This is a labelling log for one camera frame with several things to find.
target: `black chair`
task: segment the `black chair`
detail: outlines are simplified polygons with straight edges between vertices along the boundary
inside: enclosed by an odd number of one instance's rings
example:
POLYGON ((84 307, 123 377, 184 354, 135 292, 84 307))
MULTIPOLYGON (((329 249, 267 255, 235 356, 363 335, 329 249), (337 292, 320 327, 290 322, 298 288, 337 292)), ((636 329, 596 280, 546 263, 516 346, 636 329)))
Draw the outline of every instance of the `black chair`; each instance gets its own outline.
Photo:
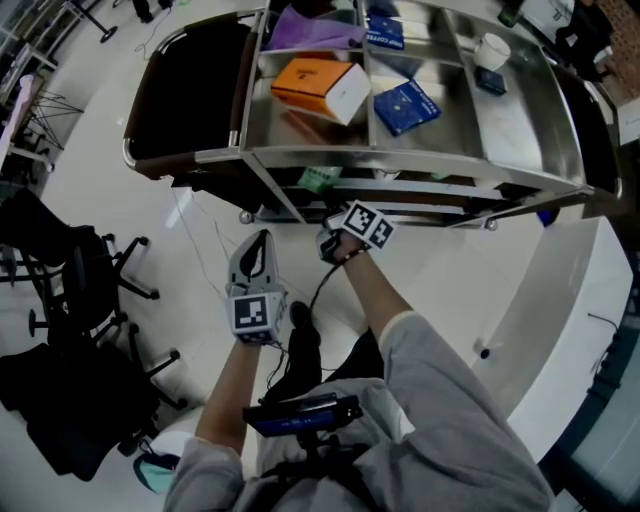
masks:
POLYGON ((61 347, 41 344, 0 358, 0 401, 20 412, 29 436, 57 474, 90 481, 114 446, 128 456, 143 437, 157 435, 154 416, 160 400, 177 410, 186 407, 186 400, 175 402, 150 382, 180 353, 172 351, 168 361, 145 372, 137 332, 131 325, 133 361, 109 342, 96 347, 74 340, 73 332, 61 347))
MULTIPOLYGON (((23 259, 0 260, 0 265, 11 269, 7 277, 0 277, 0 282, 36 284, 61 274, 64 293, 51 300, 66 303, 70 316, 83 332, 97 328, 115 313, 102 335, 110 326, 127 320, 120 309, 118 286, 145 299, 160 298, 157 290, 146 292, 121 275, 136 246, 148 245, 149 239, 138 237, 124 253, 112 256, 109 243, 114 241, 114 235, 100 237, 91 226, 67 226, 35 194, 21 190, 0 207, 0 243, 19 249, 23 259), (18 276, 16 269, 20 266, 26 267, 29 275, 18 276), (46 267, 57 270, 49 272, 46 267)), ((33 315, 30 318, 32 335, 36 328, 46 326, 46 322, 37 322, 33 315)))

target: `black shoe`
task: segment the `black shoe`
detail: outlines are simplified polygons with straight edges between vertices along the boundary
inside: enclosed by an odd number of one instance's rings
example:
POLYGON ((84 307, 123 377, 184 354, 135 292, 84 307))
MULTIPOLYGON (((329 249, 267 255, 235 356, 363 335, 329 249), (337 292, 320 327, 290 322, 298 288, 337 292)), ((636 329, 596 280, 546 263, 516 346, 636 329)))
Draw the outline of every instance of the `black shoe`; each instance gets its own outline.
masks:
POLYGON ((311 321, 309 318, 309 308, 304 302, 297 300, 291 304, 289 308, 289 318, 291 318, 291 323, 293 323, 296 329, 301 329, 307 321, 311 321))

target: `cable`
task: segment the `cable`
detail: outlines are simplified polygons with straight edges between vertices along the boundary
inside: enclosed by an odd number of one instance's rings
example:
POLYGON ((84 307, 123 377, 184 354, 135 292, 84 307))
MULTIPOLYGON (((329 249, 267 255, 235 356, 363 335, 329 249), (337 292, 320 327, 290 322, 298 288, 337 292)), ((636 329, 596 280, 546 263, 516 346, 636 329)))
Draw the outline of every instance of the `cable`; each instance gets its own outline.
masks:
MULTIPOLYGON (((615 322, 609 320, 608 318, 604 318, 598 315, 594 315, 592 313, 587 313, 587 316, 590 316, 591 318, 596 318, 598 320, 601 320, 603 322, 607 322, 608 324, 613 325, 613 328, 616 330, 616 335, 618 334, 618 326, 616 325, 615 322)), ((602 361, 604 361, 604 358, 607 357, 607 353, 609 352, 609 347, 611 346, 611 344, 613 343, 613 341, 611 343, 609 343, 609 346, 605 349, 605 351, 602 353, 602 355, 600 356, 600 359, 598 360, 598 362, 596 363, 595 366, 592 367, 591 371, 595 371, 598 372, 598 370, 600 369, 600 365, 602 364, 602 361)))
POLYGON ((191 194, 192 194, 193 202, 195 203, 195 205, 198 208, 200 208, 202 213, 204 213, 206 215, 207 219, 209 219, 211 222, 213 222, 213 225, 216 228, 216 235, 218 236, 218 242, 220 242, 220 247, 222 247, 222 252, 224 252, 224 257, 227 258, 227 263, 228 263, 229 262, 229 253, 227 252, 227 248, 222 243, 222 235, 220 234, 220 228, 218 227, 218 221, 216 221, 215 217, 210 217, 209 214, 207 213, 207 211, 200 205, 200 203, 198 203, 198 201, 196 200, 195 192, 191 191, 191 194))
POLYGON ((158 30, 158 27, 162 25, 162 22, 166 20, 171 15, 172 12, 173 12, 173 8, 169 7, 166 14, 164 15, 164 18, 162 18, 153 27, 153 31, 151 32, 151 36, 149 37, 149 39, 147 39, 144 43, 141 43, 138 46, 136 46, 135 50, 133 50, 133 53, 138 53, 142 51, 142 58, 144 59, 145 62, 149 61, 149 59, 151 58, 150 56, 147 57, 147 45, 151 42, 153 37, 156 35, 156 30, 158 30))
POLYGON ((200 269, 202 270, 202 275, 209 282, 211 287, 216 291, 216 293, 218 294, 218 297, 220 297, 220 300, 222 301, 222 303, 225 304, 225 299, 222 297, 222 294, 220 293, 220 290, 218 290, 218 287, 215 284, 213 284, 211 279, 209 279, 209 276, 207 276, 207 271, 204 268, 204 261, 202 260, 202 255, 200 254, 200 250, 198 249, 198 246, 196 245, 196 241, 193 239, 193 235, 191 234, 191 230, 189 229, 189 226, 187 225, 187 221, 184 220, 184 217, 182 216, 182 210, 180 208, 180 203, 178 201, 178 196, 176 196, 176 191, 173 189, 173 187, 171 188, 171 192, 173 193, 173 198, 176 201, 176 208, 178 209, 178 213, 180 214, 180 219, 182 220, 182 224, 184 225, 184 228, 187 231, 187 235, 189 235, 189 238, 191 239, 191 243, 193 244, 193 248, 196 251, 196 255, 198 256, 198 261, 200 262, 200 269))
POLYGON ((618 333, 618 326, 616 325, 615 322, 612 322, 611 320, 609 320, 608 318, 603 318, 601 316, 598 315, 594 315, 592 313, 587 313, 588 316, 590 316, 591 318, 597 318, 598 320, 602 320, 603 322, 607 322, 608 324, 613 325, 613 328, 616 330, 616 334, 618 333))
POLYGON ((276 366, 276 369, 273 370, 268 376, 267 376, 267 391, 269 391, 271 389, 271 381, 273 380, 273 378, 275 377, 276 373, 278 373, 278 371, 280 370, 280 368, 282 368, 282 363, 284 361, 284 356, 285 354, 288 354, 289 352, 287 352, 284 347, 282 346, 282 343, 278 343, 277 345, 271 345, 274 348, 280 349, 280 359, 278 359, 278 366, 276 366))
MULTIPOLYGON (((331 267, 331 270, 329 270, 329 272, 327 272, 325 274, 325 276, 322 278, 322 281, 320 281, 320 284, 316 288, 315 293, 313 294, 313 298, 311 299, 311 303, 309 304, 309 315, 307 316, 307 321, 302 326, 302 328, 304 328, 311 321, 311 314, 313 313, 313 307, 316 305, 316 301, 318 300, 318 296, 320 295, 320 290, 322 290, 324 285, 327 284, 327 282, 329 281, 331 276, 339 268, 341 268, 347 261, 349 261, 351 258, 353 258, 353 257, 355 257, 355 256, 357 256, 359 254, 362 254, 363 252, 367 252, 367 251, 368 251, 368 248, 363 248, 363 249, 357 249, 355 251, 350 252, 349 254, 347 254, 347 256, 343 260, 341 260, 338 263, 336 263, 333 267, 331 267)), ((289 351, 286 350, 282 346, 282 343, 280 343, 280 342, 278 342, 277 345, 270 345, 270 346, 280 350, 280 359, 278 359, 278 365, 276 366, 276 369, 273 370, 267 376, 267 391, 271 389, 271 381, 273 380, 273 377, 276 375, 276 373, 278 373, 280 368, 282 368, 282 363, 284 362, 284 356, 285 355, 287 355, 287 356, 289 355, 289 351)), ((287 359, 287 365, 286 365, 285 370, 284 370, 285 375, 286 375, 287 371, 289 370, 289 362, 290 361, 291 361, 290 359, 287 359)), ((324 372, 335 372, 338 368, 323 368, 321 366, 320 369, 322 371, 324 371, 324 372)))

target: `stainless steel cart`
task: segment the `stainless steel cart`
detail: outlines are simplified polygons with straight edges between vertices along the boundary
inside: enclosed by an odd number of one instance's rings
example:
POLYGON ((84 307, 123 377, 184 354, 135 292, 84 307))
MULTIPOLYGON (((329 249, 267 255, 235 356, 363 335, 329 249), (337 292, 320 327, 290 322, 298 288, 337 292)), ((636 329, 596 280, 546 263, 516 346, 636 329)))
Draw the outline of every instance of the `stainless steel cart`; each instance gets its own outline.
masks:
MULTIPOLYGON (((367 0, 356 2, 355 21, 366 27, 367 0)), ((365 41, 352 50, 262 51, 277 13, 266 7, 234 14, 234 22, 251 27, 254 37, 244 46, 233 98, 219 98, 235 105, 223 120, 228 138, 162 155, 149 167, 132 151, 135 130, 128 127, 125 161, 153 179, 172 175, 178 184, 200 183, 199 188, 243 208, 240 219, 246 223, 320 222, 325 202, 296 184, 307 166, 343 167, 336 197, 367 201, 399 223, 494 227, 500 217, 578 204, 596 194, 615 200, 615 169, 603 171, 612 179, 596 180, 600 188, 585 174, 571 113, 540 47, 500 25, 453 10, 408 0, 387 4, 403 24, 404 50, 365 41), (499 35, 512 49, 500 69, 508 88, 502 97, 474 82, 473 51, 486 32, 499 35), (271 95, 272 81, 301 54, 357 62, 370 76, 372 94, 349 126, 288 111, 271 95), (393 137, 373 110, 373 96, 408 78, 418 82, 442 115, 393 137), (394 179, 376 179, 374 170, 378 178, 387 173, 394 179)), ((156 53, 165 52, 185 31, 169 36, 156 53)), ((210 72, 216 72, 215 64, 210 72)), ((146 73, 136 104, 151 81, 146 73)))

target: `hand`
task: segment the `hand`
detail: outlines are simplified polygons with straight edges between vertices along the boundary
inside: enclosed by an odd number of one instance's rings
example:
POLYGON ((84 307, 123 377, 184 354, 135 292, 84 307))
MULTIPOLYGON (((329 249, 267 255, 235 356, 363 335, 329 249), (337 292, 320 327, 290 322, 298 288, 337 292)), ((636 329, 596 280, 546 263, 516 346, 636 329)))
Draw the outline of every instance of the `hand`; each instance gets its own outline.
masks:
POLYGON ((358 249, 362 249, 362 240, 356 238, 347 231, 342 231, 340 233, 340 245, 333 253, 333 257, 336 261, 342 261, 349 254, 357 251, 358 249))

